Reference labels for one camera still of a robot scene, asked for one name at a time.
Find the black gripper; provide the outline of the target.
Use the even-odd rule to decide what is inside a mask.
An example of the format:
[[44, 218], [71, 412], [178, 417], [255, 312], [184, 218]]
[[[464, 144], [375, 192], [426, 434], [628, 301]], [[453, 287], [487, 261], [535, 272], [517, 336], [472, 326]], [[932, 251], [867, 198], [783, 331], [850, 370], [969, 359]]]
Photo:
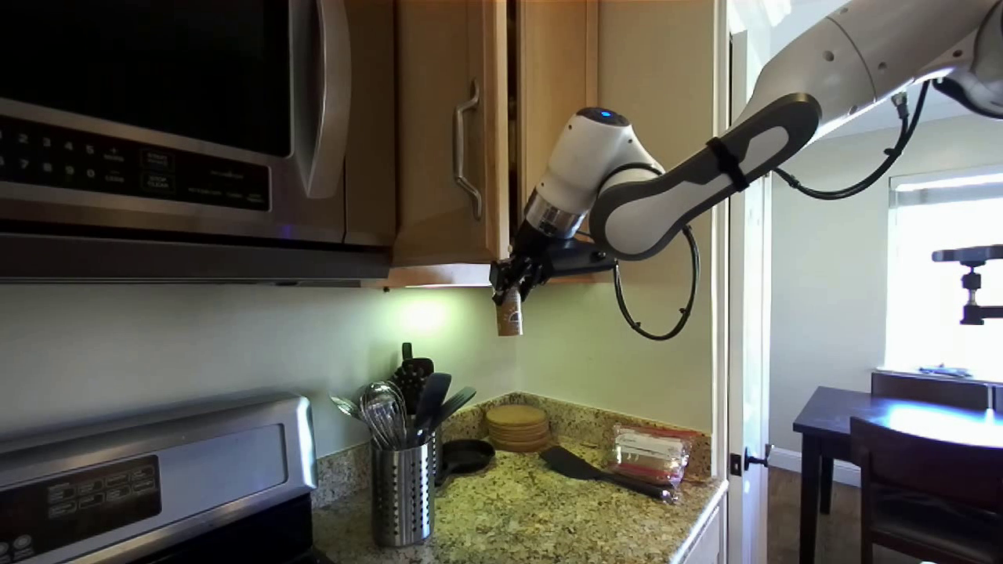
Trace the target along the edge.
[[584, 277], [614, 270], [618, 261], [579, 239], [547, 239], [533, 225], [515, 232], [509, 261], [490, 265], [492, 301], [526, 298], [555, 277]]

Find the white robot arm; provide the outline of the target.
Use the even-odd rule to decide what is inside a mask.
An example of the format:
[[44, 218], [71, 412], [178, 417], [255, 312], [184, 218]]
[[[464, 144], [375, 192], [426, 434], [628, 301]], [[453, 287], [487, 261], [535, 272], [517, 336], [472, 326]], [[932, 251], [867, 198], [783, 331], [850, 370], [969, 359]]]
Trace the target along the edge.
[[738, 120], [677, 167], [662, 167], [618, 110], [578, 110], [512, 256], [492, 265], [492, 301], [545, 281], [579, 225], [614, 261], [657, 253], [688, 218], [910, 81], [933, 79], [966, 110], [999, 115], [999, 22], [1003, 0], [846, 0], [776, 51]]

